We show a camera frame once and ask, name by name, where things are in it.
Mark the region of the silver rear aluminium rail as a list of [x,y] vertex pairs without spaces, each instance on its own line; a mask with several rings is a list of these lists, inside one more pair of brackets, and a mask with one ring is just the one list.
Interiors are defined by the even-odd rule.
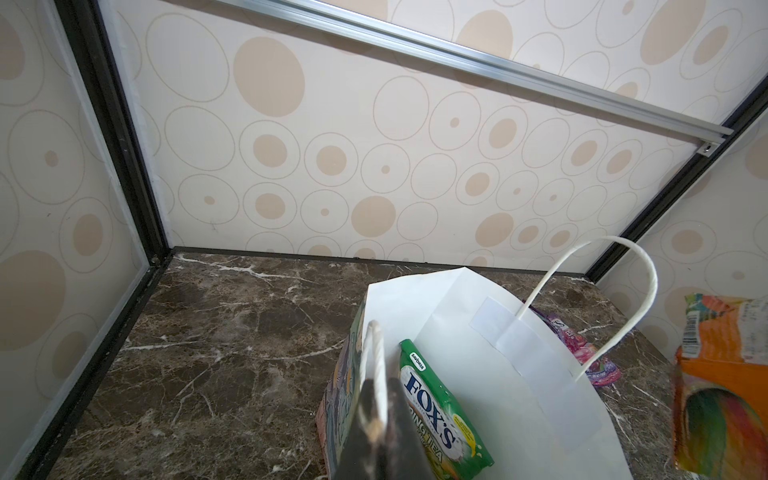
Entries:
[[559,100],[589,116],[693,139],[712,148],[734,130],[503,59],[321,1],[231,1],[231,6],[498,81]]

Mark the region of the pink candy packet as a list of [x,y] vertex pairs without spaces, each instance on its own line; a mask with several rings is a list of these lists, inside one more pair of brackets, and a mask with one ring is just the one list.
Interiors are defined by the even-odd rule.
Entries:
[[[558,316],[549,315],[532,307],[531,310],[553,331],[580,364],[585,364],[597,352],[597,348],[574,329],[565,324]],[[622,377],[618,366],[610,359],[601,357],[586,372],[586,376],[595,388],[613,385]]]

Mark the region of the black corner post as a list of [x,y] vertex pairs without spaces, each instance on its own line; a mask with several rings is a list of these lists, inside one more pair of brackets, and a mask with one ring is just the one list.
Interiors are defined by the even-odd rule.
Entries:
[[96,120],[149,264],[171,255],[118,64],[99,4],[55,0]]
[[722,123],[727,129],[724,139],[706,153],[695,153],[667,181],[660,192],[620,234],[638,243],[642,240],[710,168],[735,145],[736,141],[767,109],[767,75],[757,83]]

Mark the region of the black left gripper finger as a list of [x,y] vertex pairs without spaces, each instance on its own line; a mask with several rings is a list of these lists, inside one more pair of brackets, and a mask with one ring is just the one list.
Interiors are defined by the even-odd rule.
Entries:
[[394,378],[386,383],[388,412],[382,423],[378,416],[371,379],[362,384],[352,412],[349,436],[333,471],[335,479],[431,479],[425,450],[412,419],[404,389]]

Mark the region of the white floral paper bag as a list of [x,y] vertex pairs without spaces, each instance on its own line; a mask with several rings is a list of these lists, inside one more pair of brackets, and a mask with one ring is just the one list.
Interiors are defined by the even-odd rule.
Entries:
[[389,378],[409,339],[456,397],[495,464],[473,479],[627,479],[615,428],[580,364],[519,299],[467,268],[371,284],[316,414],[333,477],[362,384],[382,423]]

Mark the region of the black left corner post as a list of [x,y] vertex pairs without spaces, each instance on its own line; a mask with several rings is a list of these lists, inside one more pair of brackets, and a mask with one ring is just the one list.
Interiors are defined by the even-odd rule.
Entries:
[[99,4],[55,0],[96,120],[149,264],[171,255],[118,64]]

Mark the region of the orange snack packet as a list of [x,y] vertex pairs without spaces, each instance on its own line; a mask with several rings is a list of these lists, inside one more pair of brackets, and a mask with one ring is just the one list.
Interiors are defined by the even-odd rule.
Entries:
[[676,465],[709,479],[767,476],[767,300],[692,294],[676,353]]

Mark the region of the green Fox's spring tea packet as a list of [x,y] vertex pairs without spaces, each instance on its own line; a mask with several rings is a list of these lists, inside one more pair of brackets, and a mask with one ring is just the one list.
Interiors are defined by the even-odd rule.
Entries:
[[495,464],[456,397],[409,339],[400,342],[399,380],[436,478],[473,479]]

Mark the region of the black right corner post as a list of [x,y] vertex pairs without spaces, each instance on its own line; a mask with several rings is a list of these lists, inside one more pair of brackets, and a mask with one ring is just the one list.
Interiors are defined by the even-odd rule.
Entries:
[[660,192],[620,234],[638,243],[642,240],[710,168],[735,145],[736,141],[767,109],[767,75],[757,83],[722,123],[727,129],[724,139],[706,153],[695,153],[667,181]]

